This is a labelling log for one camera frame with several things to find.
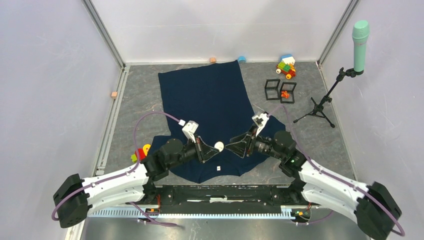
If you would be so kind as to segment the round gold brooch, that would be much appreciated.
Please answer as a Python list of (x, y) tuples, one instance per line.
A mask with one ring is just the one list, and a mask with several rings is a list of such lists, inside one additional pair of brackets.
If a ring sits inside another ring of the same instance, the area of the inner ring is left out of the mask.
[(217, 149), (219, 152), (222, 152), (225, 148), (225, 145), (222, 141), (218, 141), (214, 144), (214, 148)]

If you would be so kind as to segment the navy blue t-shirt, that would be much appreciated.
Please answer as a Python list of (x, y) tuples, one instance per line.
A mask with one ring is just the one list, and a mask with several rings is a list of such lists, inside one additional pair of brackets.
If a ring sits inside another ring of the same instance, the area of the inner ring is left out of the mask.
[[(158, 80), (170, 135), (153, 138), (154, 152), (170, 139), (186, 142), (177, 119), (198, 123), (196, 133), (209, 145), (225, 144), (247, 132), (253, 125), (254, 110), (248, 98), (237, 61), (215, 63), (159, 73)], [(254, 184), (252, 170), (267, 157), (254, 153), (240, 158), (224, 149), (205, 163), (191, 160), (171, 171), (178, 177), (197, 184), (222, 181), (224, 184)]]

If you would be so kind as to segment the orange flower brooch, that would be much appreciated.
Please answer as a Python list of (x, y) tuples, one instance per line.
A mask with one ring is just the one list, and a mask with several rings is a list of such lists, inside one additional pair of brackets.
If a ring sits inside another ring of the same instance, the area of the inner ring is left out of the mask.
[(289, 99), (290, 96), (291, 95), (290, 95), (290, 93), (288, 91), (281, 91), (280, 97), (282, 99)]

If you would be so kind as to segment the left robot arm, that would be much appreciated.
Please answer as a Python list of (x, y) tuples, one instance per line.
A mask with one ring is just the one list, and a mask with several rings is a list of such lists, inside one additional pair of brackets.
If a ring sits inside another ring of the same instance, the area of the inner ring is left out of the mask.
[(154, 183), (168, 176), (170, 169), (191, 160), (205, 163), (223, 150), (221, 141), (210, 146), (199, 135), (186, 144), (172, 138), (144, 159), (121, 170), (86, 178), (72, 174), (53, 195), (55, 207), (51, 218), (65, 229), (115, 205), (141, 200), (151, 204), (157, 198)]

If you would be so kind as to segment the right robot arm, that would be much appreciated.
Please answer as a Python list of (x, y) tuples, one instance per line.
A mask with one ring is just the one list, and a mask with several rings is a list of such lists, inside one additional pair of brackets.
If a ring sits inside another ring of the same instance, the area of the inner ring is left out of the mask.
[(240, 158), (259, 153), (280, 160), (279, 168), (294, 178), (289, 199), (318, 204), (351, 219), (373, 240), (386, 240), (402, 211), (386, 186), (366, 184), (335, 173), (303, 154), (292, 135), (280, 130), (273, 137), (259, 135), (257, 127), (230, 139), (225, 148)]

